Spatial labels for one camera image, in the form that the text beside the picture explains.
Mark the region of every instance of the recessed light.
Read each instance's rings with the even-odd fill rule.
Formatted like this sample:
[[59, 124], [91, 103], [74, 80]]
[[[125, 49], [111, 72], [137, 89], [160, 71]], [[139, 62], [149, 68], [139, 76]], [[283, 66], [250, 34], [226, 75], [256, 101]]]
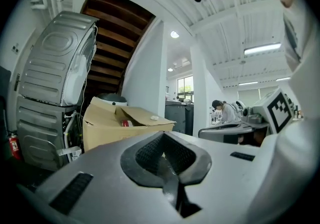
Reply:
[[269, 50], [274, 50], [278, 49], [281, 47], [281, 43], [275, 43], [275, 44], [270, 44], [270, 45], [265, 45], [265, 46], [257, 46], [257, 47], [252, 47], [244, 50], [244, 54], [254, 54], [258, 52], [264, 52], [264, 51], [269, 51]]
[[258, 82], [248, 82], [248, 83], [240, 83], [239, 86], [244, 86], [244, 85], [251, 85], [251, 84], [257, 84]]
[[276, 81], [282, 81], [282, 80], [288, 80], [288, 79], [291, 79], [290, 77], [287, 77], [287, 78], [279, 78], [277, 79]]
[[179, 34], [177, 34], [175, 30], [173, 30], [170, 35], [172, 38], [179, 38]]

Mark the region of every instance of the fire extinguisher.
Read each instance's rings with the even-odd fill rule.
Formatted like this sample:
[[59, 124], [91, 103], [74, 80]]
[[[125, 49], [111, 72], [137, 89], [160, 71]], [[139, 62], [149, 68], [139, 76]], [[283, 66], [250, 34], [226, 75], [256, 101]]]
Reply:
[[11, 134], [9, 136], [9, 143], [12, 155], [18, 160], [23, 160], [21, 150], [19, 147], [19, 140], [16, 134]]

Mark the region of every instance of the round ceiling light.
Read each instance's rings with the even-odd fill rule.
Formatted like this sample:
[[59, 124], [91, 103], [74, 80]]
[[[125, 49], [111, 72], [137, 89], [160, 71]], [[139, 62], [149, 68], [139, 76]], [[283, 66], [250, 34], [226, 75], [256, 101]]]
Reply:
[[172, 38], [179, 38], [179, 34], [177, 34], [175, 30], [173, 30], [170, 35]]

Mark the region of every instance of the open cardboard box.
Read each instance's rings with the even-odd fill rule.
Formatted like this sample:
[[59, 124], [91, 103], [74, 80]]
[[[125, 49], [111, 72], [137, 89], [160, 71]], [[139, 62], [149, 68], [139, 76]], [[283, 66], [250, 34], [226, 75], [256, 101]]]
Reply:
[[[83, 117], [83, 145], [88, 151], [98, 145], [116, 142], [132, 136], [155, 131], [172, 131], [175, 121], [159, 117], [142, 108], [115, 106], [94, 97]], [[133, 127], [123, 127], [122, 120], [130, 120]]]

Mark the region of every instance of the wooden staircase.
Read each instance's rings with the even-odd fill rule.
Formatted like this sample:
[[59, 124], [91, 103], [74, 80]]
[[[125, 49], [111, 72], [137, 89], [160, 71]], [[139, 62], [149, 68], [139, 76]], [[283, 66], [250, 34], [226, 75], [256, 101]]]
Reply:
[[121, 93], [127, 65], [154, 15], [130, 0], [86, 0], [82, 13], [100, 19], [85, 98]]

